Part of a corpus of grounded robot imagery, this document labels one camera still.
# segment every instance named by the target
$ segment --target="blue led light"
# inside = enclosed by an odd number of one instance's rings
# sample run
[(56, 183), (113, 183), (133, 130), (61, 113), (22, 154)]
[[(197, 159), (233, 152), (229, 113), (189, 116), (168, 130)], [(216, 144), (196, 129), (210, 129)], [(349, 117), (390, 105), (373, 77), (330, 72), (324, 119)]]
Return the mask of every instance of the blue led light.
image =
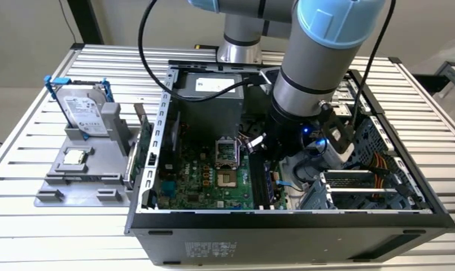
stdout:
[(320, 140), (316, 141), (317, 145), (324, 145), (328, 142), (325, 138), (321, 138)]

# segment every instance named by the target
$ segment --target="metal slotted table surface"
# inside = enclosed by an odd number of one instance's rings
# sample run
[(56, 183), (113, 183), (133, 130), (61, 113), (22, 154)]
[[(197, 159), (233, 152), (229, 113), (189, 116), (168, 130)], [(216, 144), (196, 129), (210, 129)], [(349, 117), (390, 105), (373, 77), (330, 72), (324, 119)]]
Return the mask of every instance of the metal slotted table surface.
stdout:
[[(149, 49), (146, 59), (158, 78), (166, 61), (214, 61), (213, 50)], [(265, 64), (280, 64), (281, 53), (264, 53)], [(121, 117), (138, 125), (133, 103), (154, 118), (160, 88), (148, 77), (133, 47), (85, 46), (70, 50), (53, 76), (112, 84)], [(350, 68), (362, 73), (368, 58)], [(377, 58), (368, 84), (388, 120), (455, 220), (455, 124), (401, 64)], [(128, 208), (36, 208), (33, 199), (65, 138), (65, 120), (41, 90), (0, 148), (0, 269), (152, 268), (134, 237), (125, 237)], [(181, 269), (362, 269), (455, 270), (455, 231), (384, 263), (349, 265), (180, 266)]]

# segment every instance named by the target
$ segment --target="white wall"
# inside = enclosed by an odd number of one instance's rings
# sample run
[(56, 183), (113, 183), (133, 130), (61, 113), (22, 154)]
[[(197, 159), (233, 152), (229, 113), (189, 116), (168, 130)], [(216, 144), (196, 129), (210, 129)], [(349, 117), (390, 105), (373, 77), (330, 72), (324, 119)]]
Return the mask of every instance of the white wall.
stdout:
[[(380, 31), (388, 2), (374, 33)], [(138, 21), (146, 0), (92, 0), (106, 42), (136, 45)], [(186, 0), (160, 0), (148, 20), (144, 44), (193, 47), (196, 43), (218, 45), (222, 41), (224, 16), (190, 7)], [(358, 55), (369, 55), (374, 35)], [(399, 0), (392, 23), (380, 46), (380, 54), (397, 56), (409, 67), (428, 59), (455, 39), (455, 0)], [(282, 51), (285, 41), (262, 38), (264, 50)]]
[[(62, 5), (81, 42), (65, 0)], [(40, 87), (72, 43), (57, 0), (0, 0), (0, 87)]]

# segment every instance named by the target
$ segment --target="green circuit board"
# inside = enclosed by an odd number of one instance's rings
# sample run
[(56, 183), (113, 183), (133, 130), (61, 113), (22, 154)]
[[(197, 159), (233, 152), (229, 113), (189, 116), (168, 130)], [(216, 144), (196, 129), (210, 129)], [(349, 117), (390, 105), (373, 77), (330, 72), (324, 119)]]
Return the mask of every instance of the green circuit board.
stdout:
[[(182, 146), (180, 153), (174, 192), (166, 195), (161, 190), (158, 208), (252, 210), (248, 155), (241, 151), (240, 166), (233, 171), (214, 168), (214, 154), (208, 148)], [(285, 209), (284, 191), (280, 195), (274, 209)]]

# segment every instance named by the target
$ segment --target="blue latch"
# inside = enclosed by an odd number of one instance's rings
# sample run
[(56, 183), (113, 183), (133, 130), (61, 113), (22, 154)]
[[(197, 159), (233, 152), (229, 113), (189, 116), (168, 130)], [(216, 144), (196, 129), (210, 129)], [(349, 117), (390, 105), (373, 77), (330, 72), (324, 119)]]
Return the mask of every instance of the blue latch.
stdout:
[(112, 91), (109, 89), (109, 82), (106, 81), (105, 77), (102, 78), (100, 84), (104, 86), (104, 89), (105, 89), (106, 102), (113, 103), (113, 96), (112, 96)]

